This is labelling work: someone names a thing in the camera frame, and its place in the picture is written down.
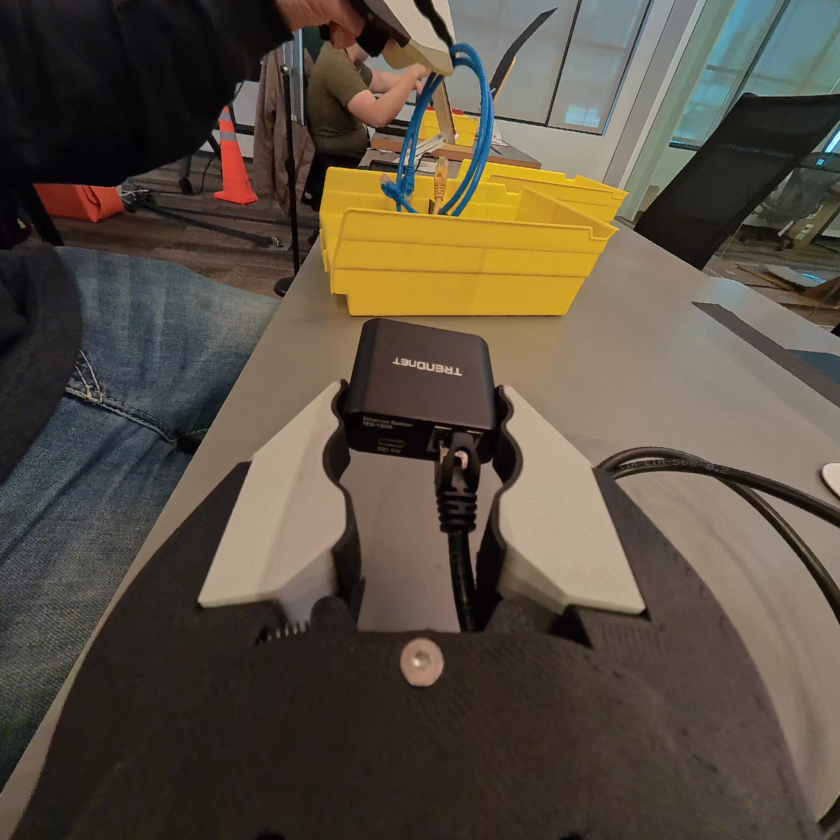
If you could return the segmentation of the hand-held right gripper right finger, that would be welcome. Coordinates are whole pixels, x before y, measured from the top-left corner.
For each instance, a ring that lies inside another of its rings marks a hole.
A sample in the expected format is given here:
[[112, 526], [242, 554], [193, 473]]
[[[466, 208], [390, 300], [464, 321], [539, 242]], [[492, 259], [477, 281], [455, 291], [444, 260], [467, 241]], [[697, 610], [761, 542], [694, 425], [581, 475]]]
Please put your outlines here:
[[501, 599], [641, 616], [646, 606], [590, 461], [509, 385], [497, 388], [500, 488], [476, 560], [482, 620]]

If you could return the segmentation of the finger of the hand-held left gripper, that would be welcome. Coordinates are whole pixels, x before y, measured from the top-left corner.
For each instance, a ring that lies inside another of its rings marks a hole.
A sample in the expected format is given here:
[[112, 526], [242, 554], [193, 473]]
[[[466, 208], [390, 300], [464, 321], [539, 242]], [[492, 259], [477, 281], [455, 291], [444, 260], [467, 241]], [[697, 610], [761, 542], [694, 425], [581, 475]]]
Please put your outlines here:
[[413, 65], [422, 65], [427, 71], [439, 76], [451, 76], [454, 64], [445, 45], [423, 45], [410, 40], [406, 46], [400, 46], [390, 38], [382, 50], [386, 64], [394, 70], [404, 70]]
[[401, 42], [452, 46], [455, 27], [447, 1], [365, 1], [364, 6]]

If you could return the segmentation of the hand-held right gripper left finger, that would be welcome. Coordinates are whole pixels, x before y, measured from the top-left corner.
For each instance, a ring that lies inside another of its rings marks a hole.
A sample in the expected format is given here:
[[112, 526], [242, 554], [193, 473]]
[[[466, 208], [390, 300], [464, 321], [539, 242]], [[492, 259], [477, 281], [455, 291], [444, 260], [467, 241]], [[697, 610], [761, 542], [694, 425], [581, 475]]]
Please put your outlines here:
[[340, 414], [348, 387], [330, 384], [259, 448], [197, 602], [203, 608], [277, 605], [289, 627], [323, 597], [360, 617], [361, 541], [341, 483], [350, 447]]

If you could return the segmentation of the black ethernet splitter box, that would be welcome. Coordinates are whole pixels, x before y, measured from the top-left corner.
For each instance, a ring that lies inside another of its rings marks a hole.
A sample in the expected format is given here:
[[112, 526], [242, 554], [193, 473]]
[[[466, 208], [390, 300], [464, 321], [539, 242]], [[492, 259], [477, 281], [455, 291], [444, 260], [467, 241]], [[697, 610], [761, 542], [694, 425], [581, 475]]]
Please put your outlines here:
[[499, 428], [489, 346], [471, 333], [368, 320], [341, 415], [354, 451], [435, 460], [465, 433], [486, 464]]

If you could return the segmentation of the yellow plastic bin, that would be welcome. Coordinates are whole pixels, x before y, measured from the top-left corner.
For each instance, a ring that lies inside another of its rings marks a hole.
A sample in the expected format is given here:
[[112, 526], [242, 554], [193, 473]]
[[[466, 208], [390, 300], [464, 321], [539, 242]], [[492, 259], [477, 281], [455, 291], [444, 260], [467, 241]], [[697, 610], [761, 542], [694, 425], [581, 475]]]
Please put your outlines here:
[[560, 317], [617, 232], [355, 208], [322, 222], [322, 254], [352, 316]]
[[[396, 203], [383, 193], [381, 178], [378, 171], [331, 168], [322, 196], [321, 220], [341, 218], [351, 209], [396, 212]], [[519, 202], [513, 196], [527, 190], [605, 223], [613, 221], [627, 197], [625, 191], [583, 175], [488, 163], [462, 217], [513, 219]]]

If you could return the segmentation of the person's left forearm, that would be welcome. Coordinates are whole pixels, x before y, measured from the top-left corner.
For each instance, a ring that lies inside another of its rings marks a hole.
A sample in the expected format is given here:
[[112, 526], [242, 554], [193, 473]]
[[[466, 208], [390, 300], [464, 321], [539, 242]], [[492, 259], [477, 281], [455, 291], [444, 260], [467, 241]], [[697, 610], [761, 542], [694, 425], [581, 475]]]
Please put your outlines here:
[[2, 206], [194, 152], [290, 37], [276, 2], [2, 2]]

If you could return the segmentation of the person's left hand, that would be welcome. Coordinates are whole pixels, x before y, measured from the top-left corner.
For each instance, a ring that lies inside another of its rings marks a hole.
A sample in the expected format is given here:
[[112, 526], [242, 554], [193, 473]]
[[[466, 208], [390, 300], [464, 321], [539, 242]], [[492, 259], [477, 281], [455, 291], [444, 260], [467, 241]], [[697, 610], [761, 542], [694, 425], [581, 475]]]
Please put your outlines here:
[[364, 19], [348, 1], [275, 1], [275, 5], [291, 31], [327, 27], [336, 49], [355, 44], [364, 29]]

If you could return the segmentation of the small yellow desk bin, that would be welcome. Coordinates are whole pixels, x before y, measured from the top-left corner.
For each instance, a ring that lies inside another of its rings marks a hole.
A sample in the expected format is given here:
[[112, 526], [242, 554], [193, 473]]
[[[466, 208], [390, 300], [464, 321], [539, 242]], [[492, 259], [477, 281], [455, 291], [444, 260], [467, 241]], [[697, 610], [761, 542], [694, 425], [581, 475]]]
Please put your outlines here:
[[[476, 141], [476, 133], [480, 126], [479, 119], [457, 110], [451, 112], [451, 119], [455, 130], [455, 144], [466, 148], [473, 147]], [[442, 133], [444, 132], [438, 124], [437, 112], [432, 107], [428, 107], [421, 120], [418, 141], [430, 140]]]

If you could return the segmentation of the wooden office desk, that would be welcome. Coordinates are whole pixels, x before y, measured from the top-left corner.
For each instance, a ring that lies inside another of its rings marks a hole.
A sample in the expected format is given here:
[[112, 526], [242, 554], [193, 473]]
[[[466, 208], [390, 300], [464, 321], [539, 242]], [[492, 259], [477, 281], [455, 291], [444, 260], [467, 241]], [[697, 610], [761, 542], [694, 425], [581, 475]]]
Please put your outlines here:
[[[371, 148], [374, 151], [393, 153], [397, 159], [402, 151], [402, 147], [403, 138], [397, 138], [390, 134], [375, 132], [371, 138]], [[433, 155], [443, 155], [450, 161], [466, 161], [473, 157], [473, 150], [460, 145], [446, 145], [441, 149], [434, 150]], [[503, 147], [501, 152], [493, 149], [490, 150], [487, 162], [533, 170], [542, 168], [540, 161], [512, 146]]]

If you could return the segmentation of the brown hanging coat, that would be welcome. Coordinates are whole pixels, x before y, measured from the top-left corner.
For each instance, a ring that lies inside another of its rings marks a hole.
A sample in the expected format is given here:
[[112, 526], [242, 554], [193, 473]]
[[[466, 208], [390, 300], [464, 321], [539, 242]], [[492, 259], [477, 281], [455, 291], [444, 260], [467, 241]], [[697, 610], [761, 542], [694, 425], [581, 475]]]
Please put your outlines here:
[[291, 188], [287, 173], [287, 109], [280, 67], [284, 63], [278, 47], [261, 61], [255, 111], [254, 178], [258, 197], [276, 200], [281, 212], [290, 215]]

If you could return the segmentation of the person's blue jeans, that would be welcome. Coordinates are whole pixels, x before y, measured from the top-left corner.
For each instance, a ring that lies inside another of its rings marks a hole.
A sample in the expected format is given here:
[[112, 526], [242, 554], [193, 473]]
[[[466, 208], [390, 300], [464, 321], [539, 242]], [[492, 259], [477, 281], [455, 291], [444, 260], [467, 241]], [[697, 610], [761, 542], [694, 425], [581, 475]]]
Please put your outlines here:
[[1, 486], [2, 785], [279, 306], [169, 262], [56, 249], [82, 344]]

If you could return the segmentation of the orange traffic cone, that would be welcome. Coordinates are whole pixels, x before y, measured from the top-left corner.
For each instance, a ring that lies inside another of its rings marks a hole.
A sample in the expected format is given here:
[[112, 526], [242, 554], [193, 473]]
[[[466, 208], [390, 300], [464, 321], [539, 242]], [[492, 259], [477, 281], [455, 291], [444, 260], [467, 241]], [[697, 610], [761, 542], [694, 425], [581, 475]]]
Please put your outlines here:
[[245, 168], [230, 106], [225, 106], [221, 111], [218, 125], [223, 189], [216, 192], [214, 197], [219, 201], [237, 205], [256, 203], [258, 197]]

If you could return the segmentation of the black pole stand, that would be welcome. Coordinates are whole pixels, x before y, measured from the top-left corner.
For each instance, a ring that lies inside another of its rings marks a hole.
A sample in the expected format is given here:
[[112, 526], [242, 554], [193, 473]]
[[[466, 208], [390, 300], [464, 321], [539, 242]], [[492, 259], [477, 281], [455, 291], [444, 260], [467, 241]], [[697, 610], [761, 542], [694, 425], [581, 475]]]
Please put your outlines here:
[[285, 64], [280, 66], [280, 79], [282, 86], [284, 113], [286, 123], [286, 138], [287, 138], [287, 158], [285, 162], [287, 174], [287, 193], [289, 199], [289, 219], [290, 219], [290, 249], [292, 253], [292, 274], [285, 278], [280, 278], [275, 283], [274, 292], [279, 298], [283, 298], [288, 293], [291, 285], [296, 279], [299, 269], [301, 267], [300, 258], [300, 243], [299, 243], [299, 224], [298, 224], [298, 190], [297, 190], [297, 167], [295, 160], [294, 149], [294, 130], [293, 120], [291, 114], [291, 71]]

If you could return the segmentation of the person's black jacket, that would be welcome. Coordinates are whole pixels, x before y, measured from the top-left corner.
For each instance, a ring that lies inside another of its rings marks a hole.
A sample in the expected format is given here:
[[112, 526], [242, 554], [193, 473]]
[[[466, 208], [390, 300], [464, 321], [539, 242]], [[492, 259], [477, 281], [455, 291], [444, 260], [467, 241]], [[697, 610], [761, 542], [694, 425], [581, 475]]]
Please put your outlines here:
[[56, 410], [82, 344], [74, 278], [56, 248], [1, 252], [1, 481]]

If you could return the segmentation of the black office chair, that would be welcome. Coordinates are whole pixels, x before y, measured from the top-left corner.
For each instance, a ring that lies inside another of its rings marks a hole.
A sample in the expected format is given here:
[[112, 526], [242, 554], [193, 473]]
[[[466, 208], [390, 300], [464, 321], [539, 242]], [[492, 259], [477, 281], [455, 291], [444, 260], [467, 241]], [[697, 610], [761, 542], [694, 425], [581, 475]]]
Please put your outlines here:
[[743, 93], [634, 226], [702, 270], [839, 120], [839, 95]]

